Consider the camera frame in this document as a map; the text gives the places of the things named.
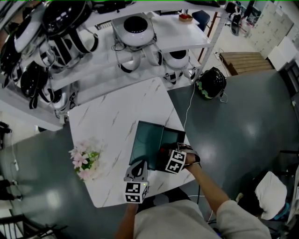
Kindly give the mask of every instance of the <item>white shelf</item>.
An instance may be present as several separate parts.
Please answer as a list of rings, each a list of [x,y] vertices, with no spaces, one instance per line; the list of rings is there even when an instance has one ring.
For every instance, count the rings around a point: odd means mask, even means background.
[[[14,15],[20,10],[21,7],[23,7],[23,5],[25,5],[26,3],[28,3],[28,1],[17,1],[15,2],[11,8],[8,10],[8,12],[6,13],[5,17],[3,18],[3,20],[0,22],[0,30],[8,23],[9,20],[11,20]]]
[[[186,1],[136,1],[134,4],[120,9],[119,13],[116,11],[105,14],[92,13],[91,16],[86,20],[85,24],[87,27],[92,27],[94,25],[110,21],[115,18],[128,16],[136,13],[159,10],[177,11],[180,9],[197,9],[219,13],[225,11],[223,6],[209,7],[203,5],[195,5]]]
[[[200,64],[191,51],[189,51],[189,56],[192,64],[189,63],[188,69],[191,70],[193,66],[196,68],[200,67]],[[146,59],[142,59],[139,68],[132,73],[125,73],[118,66],[110,67],[79,81],[80,92],[78,94],[78,103],[83,104],[101,95],[143,80],[162,77],[166,72],[173,73],[173,70],[165,65],[152,66]],[[167,90],[192,84],[192,81],[186,77],[181,77],[175,85],[166,80],[164,82]]]
[[[157,46],[164,53],[184,49],[204,48],[211,45],[209,39],[196,24],[180,22],[177,15],[157,15],[152,18],[152,22],[157,34]],[[111,50],[111,47],[114,45],[112,27],[99,31],[95,27],[89,29],[92,32],[97,32],[99,36],[98,49],[92,54],[87,54],[73,69],[53,74],[51,82],[54,90],[61,89],[100,70],[117,66],[118,62],[124,63],[132,60],[130,52],[125,50],[120,52]],[[81,35],[87,41],[92,37],[85,30],[81,32]],[[154,46],[152,46],[152,49],[153,51],[157,51]]]

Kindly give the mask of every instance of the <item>marble surface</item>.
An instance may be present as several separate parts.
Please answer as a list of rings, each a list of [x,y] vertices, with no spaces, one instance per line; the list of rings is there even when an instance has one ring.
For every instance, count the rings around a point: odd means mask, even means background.
[[[73,143],[96,140],[100,149],[98,177],[85,182],[95,207],[125,203],[124,181],[138,121],[183,131],[178,114],[160,78],[108,93],[70,111]],[[193,180],[186,170],[174,175],[148,171],[147,197]]]

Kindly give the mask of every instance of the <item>white floor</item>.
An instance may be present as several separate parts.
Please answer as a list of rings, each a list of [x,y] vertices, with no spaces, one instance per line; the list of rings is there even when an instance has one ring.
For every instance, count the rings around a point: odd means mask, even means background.
[[[214,12],[207,12],[211,16],[211,20],[213,19]],[[217,24],[218,24],[219,18],[216,19],[216,22],[214,24],[214,27],[212,29],[210,39],[212,38]],[[208,28],[205,30],[205,34],[207,34],[209,31]],[[249,41],[247,41],[246,38],[244,38],[241,34],[239,36],[234,36],[230,32],[230,28],[228,26],[224,26],[222,29],[222,32],[219,36],[219,39],[213,49],[213,52],[218,52],[219,49],[222,49],[224,52],[255,52],[256,50],[250,45]],[[192,50],[196,57],[199,57],[201,49],[195,49]],[[225,76],[227,75],[224,67],[221,65],[221,62],[217,60],[216,56],[214,54],[211,54],[204,70],[208,70],[212,67],[217,67]],[[7,124],[9,124],[10,128],[13,130],[12,138],[10,135],[5,136],[5,145],[9,146],[11,145],[11,142],[14,144],[16,142],[19,142],[21,140],[24,140],[26,138],[30,138],[36,134],[38,134],[38,131],[34,125],[31,125],[28,122],[24,122],[21,119],[17,119],[15,117],[12,117],[5,112],[0,112],[0,121],[3,121]]]

